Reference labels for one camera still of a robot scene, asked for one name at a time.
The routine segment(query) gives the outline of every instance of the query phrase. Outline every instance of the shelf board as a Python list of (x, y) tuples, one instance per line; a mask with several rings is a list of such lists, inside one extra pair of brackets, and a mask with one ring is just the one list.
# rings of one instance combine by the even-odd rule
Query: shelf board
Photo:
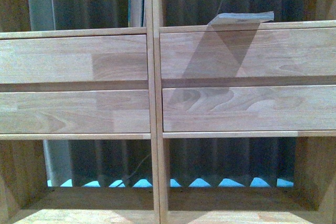
[(323, 224), (323, 217), (293, 189), (174, 188), (169, 223)]
[(54, 188), (8, 224), (152, 223), (153, 193), (135, 188)]
[(336, 20), (282, 22), (261, 24), (233, 24), (214, 26), (169, 26), (160, 27), (160, 34), (170, 33), (196, 33), (205, 31), (241, 31), (241, 30), (273, 30), (273, 29), (307, 29), (336, 27)]
[(146, 32), (147, 32), (146, 27), (78, 29), (78, 30), (57, 30), (57, 31), (18, 31), (13, 33), (0, 33), (0, 39), (35, 39), (35, 38), (134, 35), (134, 34), (146, 34)]
[(163, 138), (336, 136), (336, 131), (163, 132)]

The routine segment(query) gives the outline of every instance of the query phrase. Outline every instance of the vertical wooden divider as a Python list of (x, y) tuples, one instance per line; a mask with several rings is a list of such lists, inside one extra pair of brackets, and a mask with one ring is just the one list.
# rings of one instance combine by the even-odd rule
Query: vertical wooden divider
[(148, 31), (148, 54), (153, 55), (149, 60), (149, 89), (150, 89), (150, 115), (153, 153), (153, 177), (157, 191), (154, 190), (154, 210), (160, 223), (168, 223), (168, 190), (169, 177), (169, 142), (163, 139), (163, 115), (162, 115), (162, 87), (161, 87), (161, 61), (160, 61), (160, 33), (163, 26), (162, 0), (151, 0), (148, 8), (147, 21)]
[(336, 223), (336, 137), (300, 137), (294, 187), (326, 220)]

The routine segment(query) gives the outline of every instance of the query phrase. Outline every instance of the wooden drawer front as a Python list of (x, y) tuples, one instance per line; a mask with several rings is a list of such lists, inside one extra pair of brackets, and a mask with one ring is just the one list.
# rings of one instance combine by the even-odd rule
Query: wooden drawer front
[(149, 132), (148, 90), (0, 93), (0, 134)]
[(164, 88), (335, 80), (336, 28), (162, 34), (161, 61)]
[(147, 80), (146, 35), (0, 40), (0, 83)]
[(336, 130), (336, 86), (163, 89), (165, 132)]

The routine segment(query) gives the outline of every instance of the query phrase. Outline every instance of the wooden cabinet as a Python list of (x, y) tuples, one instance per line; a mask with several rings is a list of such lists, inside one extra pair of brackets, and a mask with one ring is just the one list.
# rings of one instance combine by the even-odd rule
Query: wooden cabinet
[[(336, 223), (335, 1), (181, 27), (145, 4), (143, 28), (0, 34), (0, 223)], [(0, 30), (29, 30), (26, 7)], [(273, 136), (298, 137), (293, 190), (170, 188), (174, 138)], [(46, 190), (41, 141), (63, 139), (150, 139), (153, 190)]]

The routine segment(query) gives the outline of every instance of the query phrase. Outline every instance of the wooden shelf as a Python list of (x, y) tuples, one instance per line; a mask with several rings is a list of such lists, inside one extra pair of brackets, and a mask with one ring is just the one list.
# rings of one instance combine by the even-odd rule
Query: wooden shelf
[(174, 188), (168, 222), (174, 224), (324, 224), (323, 217), (293, 189)]
[(135, 188), (55, 188), (21, 209), (8, 224), (152, 223), (153, 193)]

